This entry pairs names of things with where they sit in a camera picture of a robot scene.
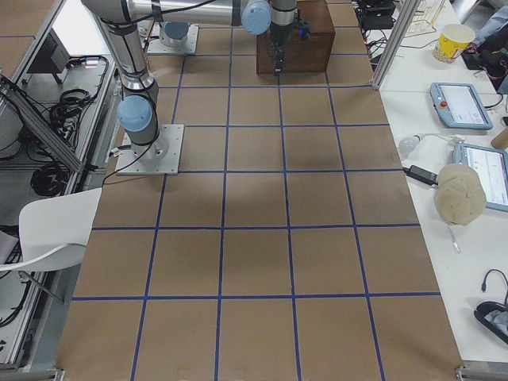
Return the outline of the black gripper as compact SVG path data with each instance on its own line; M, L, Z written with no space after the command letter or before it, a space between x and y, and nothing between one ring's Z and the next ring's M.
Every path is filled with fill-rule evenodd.
M301 40L310 37L310 23L302 18L300 11L279 12L274 11L269 27L269 41L273 51L274 75L283 72L285 52L293 31L296 30Z

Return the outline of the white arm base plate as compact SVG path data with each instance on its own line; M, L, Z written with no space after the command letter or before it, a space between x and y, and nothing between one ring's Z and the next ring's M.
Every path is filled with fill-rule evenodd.
M184 125L159 125L159 137L147 153L146 148L130 146L127 133L123 145L130 147L121 150L117 156L115 170L120 175L177 175L183 144Z
M182 39L168 37L154 24L148 38L148 55L185 56L194 55L197 48L199 27L190 25L187 35Z

